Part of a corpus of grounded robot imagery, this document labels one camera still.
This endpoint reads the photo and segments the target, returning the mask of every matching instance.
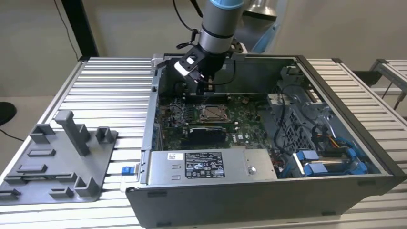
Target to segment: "blue latch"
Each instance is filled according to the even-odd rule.
[[[326,175],[328,171],[322,163],[314,163],[304,166],[304,173],[306,177],[308,176],[312,177],[312,176]]]
[[[300,150],[297,152],[297,157],[298,160],[309,160],[309,161],[317,161],[318,160],[318,156],[314,150]]]
[[[121,168],[121,176],[130,176],[134,174],[136,167],[134,166],[124,166]]]
[[[353,175],[366,174],[366,166],[357,158],[356,152],[352,149],[348,149],[348,154],[352,159],[352,162],[345,173]]]

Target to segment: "barcode sticker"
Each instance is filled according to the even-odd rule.
[[[166,159],[168,160],[182,160],[184,159],[184,154],[181,154],[181,153],[169,153]]]

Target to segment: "black cable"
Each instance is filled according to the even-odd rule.
[[[281,151],[281,153],[285,153],[285,150],[282,147],[278,146],[277,144],[277,135],[278,135],[278,132],[280,132],[280,129],[282,127],[282,121],[284,121],[284,115],[285,115],[285,101],[284,101],[284,94],[282,92],[280,92],[280,95],[281,95],[281,103],[282,103],[282,107],[281,107],[281,116],[280,116],[280,120],[278,120],[278,123],[277,123],[277,130],[274,131],[273,133],[273,138],[272,138],[272,141],[273,141],[273,144],[274,146],[278,148],[278,150]]]
[[[196,35],[198,34],[198,31],[197,29],[192,29],[192,34],[190,34],[190,40],[185,43],[181,43],[176,46],[176,49],[182,49],[185,48],[188,45],[192,45],[193,46],[193,41],[194,41],[194,38],[196,38]]]
[[[202,81],[202,80],[200,80],[198,82],[202,83],[202,84],[206,84],[206,85],[218,86],[218,85],[225,85],[225,84],[233,82],[234,78],[236,78],[236,61],[233,61],[233,75],[226,82],[224,82],[224,83],[209,83],[209,82]]]
[[[317,125],[316,122],[314,122],[316,119],[310,119],[310,118],[305,115],[305,113],[304,113],[304,111],[302,111],[302,106],[298,108],[298,112],[300,112],[300,114],[304,116],[304,118],[308,120],[308,122],[309,122],[312,125]]]
[[[69,40],[69,44],[70,44],[72,50],[73,50],[73,52],[74,52],[76,61],[78,61],[77,53],[76,53],[76,50],[74,50],[74,48],[73,48],[73,44],[72,44],[72,40],[70,40],[70,36],[69,36],[68,27],[66,27],[66,24],[65,24],[65,22],[64,22],[61,12],[58,11],[58,7],[57,7],[56,0],[53,0],[53,3],[54,3],[54,7],[56,7],[56,10],[57,10],[58,17],[60,17],[60,19],[61,19],[61,21],[62,21],[62,24],[64,24],[64,27],[65,27],[65,30],[66,30],[68,40]]]
[[[10,136],[8,133],[5,133],[4,130],[0,129],[0,132],[2,132],[8,137],[10,137],[10,138],[13,138],[13,139],[16,139],[16,140],[24,142],[24,140],[22,140],[21,138],[17,138],[17,137],[14,137],[14,136]]]
[[[314,149],[318,150],[316,127],[317,125],[313,126],[310,130],[310,141],[313,142]]]
[[[289,130],[289,127],[293,125],[293,123],[289,124],[289,126],[286,126],[285,130],[284,130],[284,141],[282,141],[282,148],[285,149],[288,146],[290,146],[293,144],[293,141],[290,144],[288,144],[285,146],[285,141],[286,141],[286,134],[288,134],[288,130]]]
[[[192,3],[192,6],[193,6],[193,8],[194,8],[194,10],[196,10],[197,15],[198,15],[200,17],[202,17],[204,15],[202,15],[201,9],[198,8],[198,5],[197,5],[196,0],[189,0],[189,2]]]
[[[180,20],[180,23],[182,23],[184,27],[185,27],[189,31],[192,31],[193,29],[184,23],[184,20],[182,20],[182,18],[181,18],[180,15],[178,15],[177,8],[176,8],[176,0],[172,0],[172,4],[173,4],[173,9],[176,10],[176,15],[177,15],[177,18],[178,18],[178,20]]]
[[[381,99],[384,99],[384,96],[385,96],[385,94],[387,94],[388,89],[389,89],[391,86],[392,86],[392,82],[389,82],[389,85],[388,85],[388,87],[387,87],[387,89],[385,89],[385,91],[384,91],[384,94],[382,94],[382,96],[381,96]]]

